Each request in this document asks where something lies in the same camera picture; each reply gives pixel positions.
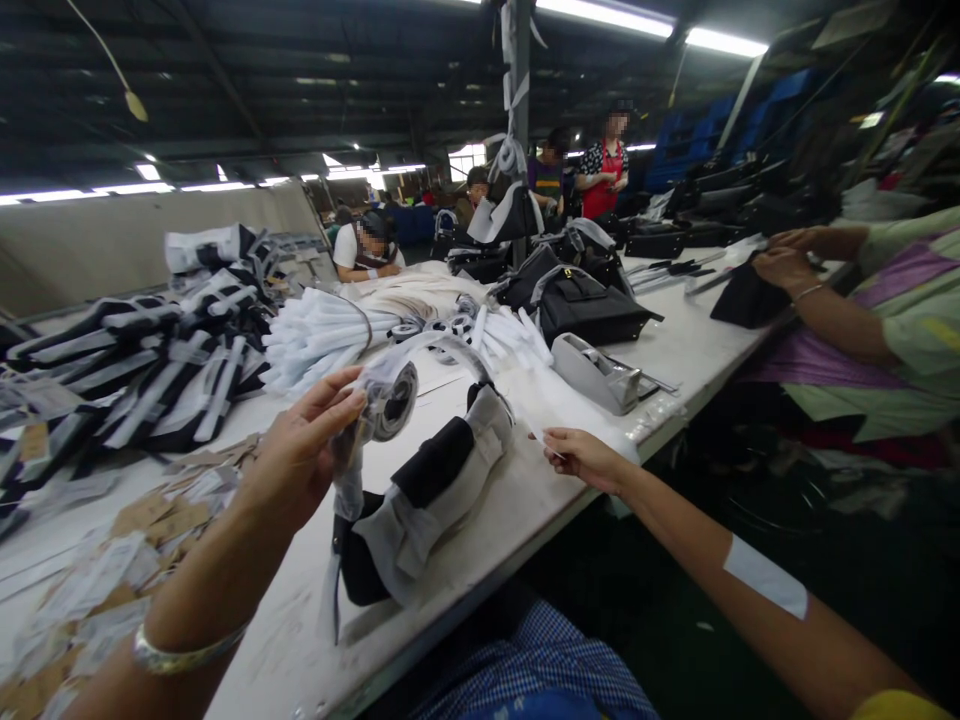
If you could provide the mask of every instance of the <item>yellow sleeve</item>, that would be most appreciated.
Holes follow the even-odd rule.
[[[874,695],[850,720],[954,720],[946,710],[903,690],[887,690]]]
[[[871,225],[870,235],[860,248],[860,267],[864,275],[873,275],[914,240],[955,227],[960,227],[960,206],[916,220]]]

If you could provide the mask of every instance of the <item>sleeve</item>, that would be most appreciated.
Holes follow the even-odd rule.
[[[337,233],[337,242],[333,246],[333,262],[340,267],[353,270],[357,261],[357,235],[352,225],[344,225]]]
[[[960,368],[960,287],[883,320],[891,352],[920,375]]]
[[[871,225],[867,241],[860,248],[860,267],[866,275],[873,275],[915,240],[955,227],[960,227],[960,207],[941,210],[915,220]]]
[[[603,148],[600,143],[591,145],[587,154],[583,156],[583,162],[580,163],[581,175],[596,175],[603,170]]]

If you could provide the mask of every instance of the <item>ceiling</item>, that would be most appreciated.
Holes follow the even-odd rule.
[[[455,0],[75,0],[109,45],[149,122],[128,111],[96,39],[66,0],[0,0],[0,193],[139,182],[156,156],[164,180],[216,182],[345,165],[439,162],[505,128],[495,11]],[[771,44],[760,82],[836,64],[851,41],[811,51],[843,0],[634,0],[693,25]],[[634,100],[652,140],[683,54],[662,39],[539,12],[530,127],[589,128]],[[902,55],[918,24],[888,23],[858,62]],[[691,48],[679,106],[734,93],[749,60]],[[361,147],[358,152],[354,144]]]

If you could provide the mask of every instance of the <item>stack of tags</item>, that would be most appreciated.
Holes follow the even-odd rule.
[[[0,718],[55,720],[124,638],[150,602],[232,502],[260,436],[170,465],[175,474],[113,522],[91,531],[14,641],[0,685]]]

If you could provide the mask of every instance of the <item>white wall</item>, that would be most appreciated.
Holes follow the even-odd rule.
[[[0,308],[15,317],[167,282],[167,231],[239,222],[324,235],[299,183],[0,207]]]

